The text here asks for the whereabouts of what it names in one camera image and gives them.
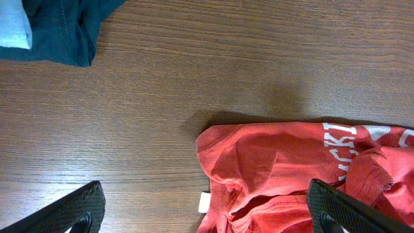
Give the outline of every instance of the dark teal cloth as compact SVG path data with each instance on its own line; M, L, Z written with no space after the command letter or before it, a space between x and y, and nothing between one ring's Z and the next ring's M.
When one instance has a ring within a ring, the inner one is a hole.
M125 0L23 0L33 31L30 50L0 47L0 59L90 66L100 23Z

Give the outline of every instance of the red shirt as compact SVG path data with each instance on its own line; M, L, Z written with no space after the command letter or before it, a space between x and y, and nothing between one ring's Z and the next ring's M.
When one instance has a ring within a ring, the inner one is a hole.
M412 146L414 131L387 126L213 126L197 139L212 194L198 232L312 232L313 178L414 226Z

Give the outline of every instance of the brown wooden surface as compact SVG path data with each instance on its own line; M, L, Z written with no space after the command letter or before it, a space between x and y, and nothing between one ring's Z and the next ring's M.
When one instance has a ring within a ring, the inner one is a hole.
M207 125L413 127L413 38L411 0L128 1L92 67L0 61L0 228L100 180L101 232L195 232Z

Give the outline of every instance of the folded dark garment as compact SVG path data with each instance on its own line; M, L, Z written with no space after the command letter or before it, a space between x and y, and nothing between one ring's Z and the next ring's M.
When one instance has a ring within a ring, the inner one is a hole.
M0 59L90 66L100 23L125 0L23 0L33 31L30 50L0 47Z

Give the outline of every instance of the light blue cloth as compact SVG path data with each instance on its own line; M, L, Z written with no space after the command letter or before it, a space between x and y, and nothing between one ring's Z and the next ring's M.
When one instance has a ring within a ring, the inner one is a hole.
M21 0L0 0L0 46L32 47L32 29Z

